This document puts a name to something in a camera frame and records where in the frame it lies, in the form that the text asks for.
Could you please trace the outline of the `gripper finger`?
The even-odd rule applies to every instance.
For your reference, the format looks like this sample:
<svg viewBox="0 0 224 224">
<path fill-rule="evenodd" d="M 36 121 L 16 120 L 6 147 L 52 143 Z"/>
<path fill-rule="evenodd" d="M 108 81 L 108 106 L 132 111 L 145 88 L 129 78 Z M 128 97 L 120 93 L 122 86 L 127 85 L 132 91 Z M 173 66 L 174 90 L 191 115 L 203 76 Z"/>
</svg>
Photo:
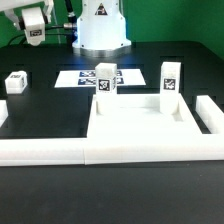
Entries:
<svg viewBox="0 0 224 224">
<path fill-rule="evenodd" d="M 54 8 L 53 0 L 44 0 L 43 18 L 46 24 L 51 22 L 51 12 Z"/>
<path fill-rule="evenodd" d="M 23 24 L 20 22 L 19 17 L 15 14 L 13 9 L 5 10 L 4 14 L 18 30 L 23 29 Z"/>
</svg>

